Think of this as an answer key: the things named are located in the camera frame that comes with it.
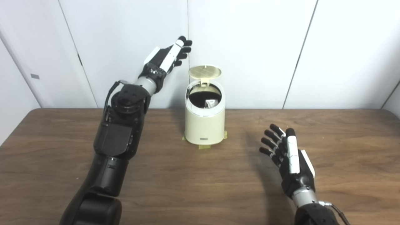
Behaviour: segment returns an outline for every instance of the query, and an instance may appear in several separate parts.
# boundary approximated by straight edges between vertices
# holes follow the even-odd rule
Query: cream trash can
[[[214,145],[224,139],[225,92],[212,79],[221,75],[214,66],[195,66],[189,75],[196,81],[186,90],[185,138],[195,145]]]

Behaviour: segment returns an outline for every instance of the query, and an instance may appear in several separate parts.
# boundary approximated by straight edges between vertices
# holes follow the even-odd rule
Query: metal cylinder
[[[157,85],[154,80],[146,76],[139,77],[139,79],[137,79],[137,81],[135,82],[135,85],[142,86],[144,89],[146,89],[147,92],[149,92],[150,96],[153,96],[157,89]]]
[[[301,187],[295,190],[293,192],[292,199],[297,208],[300,208],[303,205],[311,203],[318,203],[317,197],[315,196],[315,192],[306,187]]]

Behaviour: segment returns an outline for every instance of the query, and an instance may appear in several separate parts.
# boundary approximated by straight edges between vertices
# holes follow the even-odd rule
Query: black robotic arm
[[[120,80],[108,92],[103,116],[94,140],[94,159],[81,188],[62,215],[60,225],[118,225],[120,194],[129,160],[136,154],[151,96],[159,92],[165,77],[191,51],[192,41],[181,36],[173,45],[156,47],[147,57],[135,84]],[[121,91],[108,100],[123,84]]]

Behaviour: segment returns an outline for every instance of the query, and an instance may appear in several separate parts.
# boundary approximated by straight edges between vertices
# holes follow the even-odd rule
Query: open lid
[[[210,83],[208,80],[215,79],[221,75],[221,70],[215,66],[195,66],[190,68],[189,75],[197,80],[201,80],[202,86],[208,86]]]

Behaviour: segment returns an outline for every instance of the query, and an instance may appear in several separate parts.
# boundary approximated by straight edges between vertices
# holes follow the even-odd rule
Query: cable
[[[318,203],[322,206],[330,206],[332,207],[340,216],[340,218],[342,219],[342,221],[344,222],[345,225],[350,225],[349,221],[347,221],[346,217],[344,216],[344,213],[342,213],[335,205],[333,205],[332,203],[328,202],[328,201],[318,201]]]
[[[115,90],[115,88],[117,88],[118,85],[120,85],[120,83],[121,83],[120,80],[119,80],[119,81],[116,81],[116,82],[112,85],[112,87],[110,88],[110,90],[108,91],[108,94],[107,94],[107,97],[106,97],[106,102],[104,103],[103,112],[106,111],[106,108],[107,108],[107,106],[108,106],[108,99],[110,98],[110,95],[111,95],[112,92]]]
[[[344,213],[342,213],[334,204],[332,204],[331,207],[338,213],[345,225],[350,225],[349,221],[347,221],[346,217],[344,216]]]

